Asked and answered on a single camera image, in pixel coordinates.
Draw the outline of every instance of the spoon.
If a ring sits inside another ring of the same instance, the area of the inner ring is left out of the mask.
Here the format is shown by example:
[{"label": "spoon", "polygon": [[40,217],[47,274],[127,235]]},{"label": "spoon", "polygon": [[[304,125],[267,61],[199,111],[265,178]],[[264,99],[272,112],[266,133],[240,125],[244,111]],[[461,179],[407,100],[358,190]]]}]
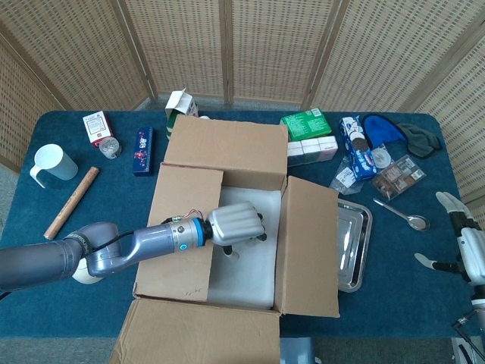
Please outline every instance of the spoon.
[{"label": "spoon", "polygon": [[408,222],[409,226],[417,231],[425,231],[430,228],[430,222],[423,216],[419,216],[419,215],[406,216],[402,212],[394,209],[393,207],[385,204],[382,201],[379,201],[378,199],[374,199],[374,202],[388,209],[389,211],[394,212],[399,217],[404,218]]}]

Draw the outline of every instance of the black cable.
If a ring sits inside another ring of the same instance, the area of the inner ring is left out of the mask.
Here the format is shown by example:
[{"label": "black cable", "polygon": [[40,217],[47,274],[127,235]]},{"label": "black cable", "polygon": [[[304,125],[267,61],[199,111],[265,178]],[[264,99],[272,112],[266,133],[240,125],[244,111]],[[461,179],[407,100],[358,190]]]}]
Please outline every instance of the black cable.
[{"label": "black cable", "polygon": [[120,235],[118,235],[117,237],[114,237],[113,239],[109,240],[108,242],[100,245],[100,246],[97,246],[96,248],[93,248],[91,253],[95,253],[101,249],[104,249],[105,247],[107,247],[108,245],[111,245],[112,243],[114,243],[115,241],[118,241],[119,239],[122,239],[124,237],[127,237],[128,235],[131,235],[133,234],[134,231],[128,231],[126,233],[122,233]]},{"label": "black cable", "polygon": [[468,352],[465,349],[465,347],[462,344],[459,344],[458,347],[462,351],[462,354],[465,357],[465,360],[466,360],[467,364],[473,364],[473,362],[471,361],[471,357],[468,355]]},{"label": "black cable", "polygon": [[455,327],[454,329],[458,333],[458,335],[460,335],[463,338],[463,340],[465,340],[467,344],[470,345],[473,348],[473,350],[475,350],[475,353],[477,353],[478,356],[482,358],[483,361],[485,361],[485,355],[480,351],[480,349],[477,348],[475,344],[473,344],[473,341],[471,341],[469,336],[466,335],[466,333],[462,330],[461,326]]},{"label": "black cable", "polygon": [[8,296],[11,292],[4,292],[0,294],[0,301],[3,300],[6,296]]}]

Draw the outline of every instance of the gray carpet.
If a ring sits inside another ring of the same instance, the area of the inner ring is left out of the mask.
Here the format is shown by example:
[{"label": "gray carpet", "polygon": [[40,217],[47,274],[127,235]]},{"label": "gray carpet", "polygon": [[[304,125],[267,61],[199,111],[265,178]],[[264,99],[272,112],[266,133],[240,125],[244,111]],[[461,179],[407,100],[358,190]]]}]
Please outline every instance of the gray carpet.
[{"label": "gray carpet", "polygon": [[[167,96],[161,96],[157,102],[145,102],[139,109],[163,109],[166,100]],[[202,110],[224,108],[220,99],[197,99],[197,102]],[[233,108],[297,110],[294,105],[250,101],[235,102]],[[15,174],[0,168],[0,186],[2,187],[0,188],[0,236],[16,183]],[[108,361],[114,342],[113,338],[2,339],[0,340],[0,363],[105,363]],[[446,364],[453,362],[450,339],[317,339],[315,352],[323,364]]]}]

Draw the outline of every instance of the blue package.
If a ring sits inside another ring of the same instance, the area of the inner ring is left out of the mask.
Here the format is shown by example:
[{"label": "blue package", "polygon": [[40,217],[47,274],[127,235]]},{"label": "blue package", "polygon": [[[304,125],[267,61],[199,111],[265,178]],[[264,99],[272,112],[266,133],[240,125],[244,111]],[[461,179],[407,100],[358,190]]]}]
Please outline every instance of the blue package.
[{"label": "blue package", "polygon": [[358,116],[342,118],[340,132],[346,144],[355,179],[364,180],[375,176],[377,174],[376,164]]},{"label": "blue package", "polygon": [[133,174],[136,176],[152,175],[153,133],[152,127],[141,127],[136,133],[133,156]]}]

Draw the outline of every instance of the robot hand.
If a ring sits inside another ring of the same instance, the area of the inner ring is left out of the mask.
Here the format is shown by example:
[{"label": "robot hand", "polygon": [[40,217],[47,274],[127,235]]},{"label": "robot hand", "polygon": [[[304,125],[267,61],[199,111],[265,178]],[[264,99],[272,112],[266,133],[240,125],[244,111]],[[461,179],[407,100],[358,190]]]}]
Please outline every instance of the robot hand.
[{"label": "robot hand", "polygon": [[460,273],[472,286],[485,284],[485,232],[468,207],[452,194],[438,192],[436,198],[449,214],[460,255],[458,261],[452,263],[429,260],[419,253],[415,254],[416,259],[431,269]]}]

